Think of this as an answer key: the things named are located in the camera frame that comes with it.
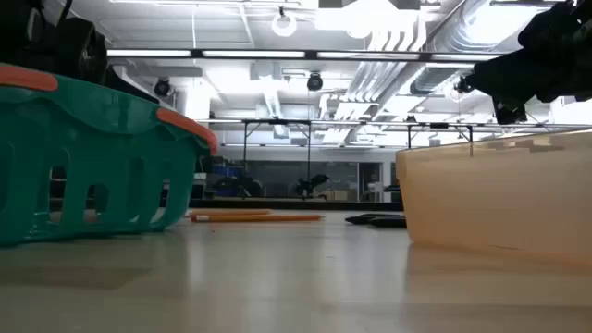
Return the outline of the orange translucent plastic bin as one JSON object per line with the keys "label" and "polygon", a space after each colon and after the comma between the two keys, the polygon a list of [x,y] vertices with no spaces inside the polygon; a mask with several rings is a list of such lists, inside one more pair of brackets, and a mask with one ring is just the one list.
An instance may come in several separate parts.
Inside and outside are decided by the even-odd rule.
{"label": "orange translucent plastic bin", "polygon": [[592,265],[592,129],[396,153],[422,245]]}

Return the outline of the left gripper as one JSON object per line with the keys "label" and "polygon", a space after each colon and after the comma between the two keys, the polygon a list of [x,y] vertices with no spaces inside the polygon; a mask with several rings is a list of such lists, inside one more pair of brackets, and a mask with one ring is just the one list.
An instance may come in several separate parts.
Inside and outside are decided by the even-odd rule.
{"label": "left gripper", "polygon": [[126,67],[107,65],[105,37],[84,18],[61,18],[47,45],[46,71],[77,80],[103,84],[151,103],[160,104],[135,82]]}

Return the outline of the black background rig frame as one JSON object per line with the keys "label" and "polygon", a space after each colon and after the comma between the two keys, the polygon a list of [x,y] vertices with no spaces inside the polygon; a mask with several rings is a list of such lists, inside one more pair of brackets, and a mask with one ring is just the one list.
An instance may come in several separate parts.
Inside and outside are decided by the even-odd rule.
{"label": "black background rig frame", "polygon": [[243,125],[243,143],[240,145],[242,148],[242,179],[241,179],[241,199],[244,200],[247,196],[250,196],[251,193],[247,191],[247,189],[243,186],[244,180],[247,177],[248,167],[247,167],[247,152],[249,147],[263,147],[263,148],[273,148],[278,147],[278,144],[272,143],[248,143],[249,136],[259,129],[262,124],[270,125],[270,126],[289,126],[292,125],[297,129],[301,125],[306,125],[308,127],[308,131],[304,132],[304,136],[307,139],[307,143],[305,145],[294,145],[288,144],[288,147],[292,148],[306,148],[307,149],[307,178],[303,181],[298,181],[297,186],[302,190],[299,193],[299,196],[305,200],[306,198],[310,198],[312,196],[312,184],[311,184],[311,134],[312,134],[312,121],[311,120],[302,120],[302,119],[285,119],[279,117],[272,117],[272,118],[262,118],[262,119],[252,119],[252,118],[245,118],[245,119],[232,119],[232,118],[212,118],[212,119],[198,119],[198,123],[206,123],[206,124],[234,124],[240,123]]}
{"label": "black background rig frame", "polygon": [[411,149],[427,147],[432,142],[446,145],[458,142],[478,142],[571,130],[592,130],[592,124],[495,123],[465,122],[393,122],[384,125],[376,135],[373,145],[383,149]]}

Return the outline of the overhead light bar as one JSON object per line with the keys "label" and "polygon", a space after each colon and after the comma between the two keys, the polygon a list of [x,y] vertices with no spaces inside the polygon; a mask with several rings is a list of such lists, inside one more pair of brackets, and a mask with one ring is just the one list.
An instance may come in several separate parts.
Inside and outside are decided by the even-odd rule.
{"label": "overhead light bar", "polygon": [[110,49],[111,58],[187,58],[187,59],[298,59],[371,62],[459,62],[477,63],[500,54],[495,53],[428,53],[395,51],[319,51],[319,50],[256,50],[256,49]]}

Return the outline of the blue storage crates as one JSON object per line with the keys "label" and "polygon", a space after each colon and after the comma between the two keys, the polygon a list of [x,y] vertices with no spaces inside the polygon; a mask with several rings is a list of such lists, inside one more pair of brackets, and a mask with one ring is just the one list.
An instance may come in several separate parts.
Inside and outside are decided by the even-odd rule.
{"label": "blue storage crates", "polygon": [[241,197],[242,168],[239,166],[214,166],[212,189],[219,197]]}

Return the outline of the black aluminium table frame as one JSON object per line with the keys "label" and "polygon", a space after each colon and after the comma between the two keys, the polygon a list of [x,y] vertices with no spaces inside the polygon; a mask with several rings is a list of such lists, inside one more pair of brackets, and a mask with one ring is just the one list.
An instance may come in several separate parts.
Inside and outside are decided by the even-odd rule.
{"label": "black aluminium table frame", "polygon": [[402,203],[223,198],[191,199],[189,208],[402,212]]}

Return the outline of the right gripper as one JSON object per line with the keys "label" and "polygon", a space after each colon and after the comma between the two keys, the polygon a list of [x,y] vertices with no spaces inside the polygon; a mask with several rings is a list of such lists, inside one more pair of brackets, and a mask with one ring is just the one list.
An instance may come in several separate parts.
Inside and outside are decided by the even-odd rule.
{"label": "right gripper", "polygon": [[560,96],[592,98],[592,48],[523,48],[474,66],[465,83],[492,97],[500,125],[526,121],[525,104]]}

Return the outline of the green basket with orange rim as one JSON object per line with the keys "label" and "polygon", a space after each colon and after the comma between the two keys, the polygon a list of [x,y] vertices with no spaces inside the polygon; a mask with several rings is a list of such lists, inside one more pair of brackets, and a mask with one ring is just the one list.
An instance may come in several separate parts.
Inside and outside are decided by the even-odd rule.
{"label": "green basket with orange rim", "polygon": [[217,148],[161,105],[0,64],[0,247],[168,228]]}

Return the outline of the yellow wooden pencil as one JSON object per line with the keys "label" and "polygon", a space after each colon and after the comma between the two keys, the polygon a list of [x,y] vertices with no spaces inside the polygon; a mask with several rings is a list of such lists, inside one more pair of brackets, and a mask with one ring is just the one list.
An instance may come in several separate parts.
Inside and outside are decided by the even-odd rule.
{"label": "yellow wooden pencil", "polygon": [[243,216],[192,216],[191,221],[209,223],[259,223],[259,222],[309,222],[320,221],[320,215],[243,215]]}

